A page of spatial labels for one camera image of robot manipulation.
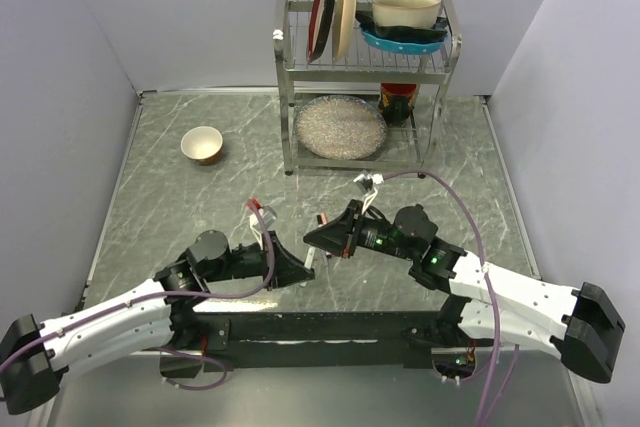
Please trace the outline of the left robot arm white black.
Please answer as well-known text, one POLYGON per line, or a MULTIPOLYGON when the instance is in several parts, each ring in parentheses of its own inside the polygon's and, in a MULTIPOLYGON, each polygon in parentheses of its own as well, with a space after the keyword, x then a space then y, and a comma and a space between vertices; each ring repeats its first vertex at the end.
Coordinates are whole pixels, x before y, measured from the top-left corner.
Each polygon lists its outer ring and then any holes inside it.
POLYGON ((213 282, 260 278, 259 290, 314 279, 275 232, 230 248, 220 231, 200 234, 176 261, 131 290, 91 308, 37 321, 14 320, 1 340, 1 400, 11 415, 55 397, 64 381, 131 353, 184 349, 198 337, 194 308, 214 298, 213 282))

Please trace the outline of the green white pen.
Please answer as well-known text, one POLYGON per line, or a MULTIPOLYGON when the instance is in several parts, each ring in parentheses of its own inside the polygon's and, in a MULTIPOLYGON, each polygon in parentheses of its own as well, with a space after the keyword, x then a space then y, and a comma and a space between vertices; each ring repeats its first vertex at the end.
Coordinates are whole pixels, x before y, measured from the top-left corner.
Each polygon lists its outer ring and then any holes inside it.
POLYGON ((304 265, 307 269, 311 269, 313 267, 315 251, 316 249, 314 247, 310 247, 307 251, 307 255, 304 262, 304 265))

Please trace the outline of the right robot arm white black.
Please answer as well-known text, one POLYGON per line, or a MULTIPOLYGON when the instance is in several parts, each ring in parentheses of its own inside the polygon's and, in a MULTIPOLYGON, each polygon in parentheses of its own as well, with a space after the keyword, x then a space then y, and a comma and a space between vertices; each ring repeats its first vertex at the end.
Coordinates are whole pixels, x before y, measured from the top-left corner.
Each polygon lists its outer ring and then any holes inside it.
POLYGON ((433 327, 413 336, 443 346, 498 339, 547 353, 592 382, 611 381, 625 323, 600 286, 552 284, 513 272, 450 244, 424 208, 401 208, 393 220, 370 218, 359 200, 303 237, 306 244, 350 258, 366 248, 411 263, 421 286, 447 294, 433 327))

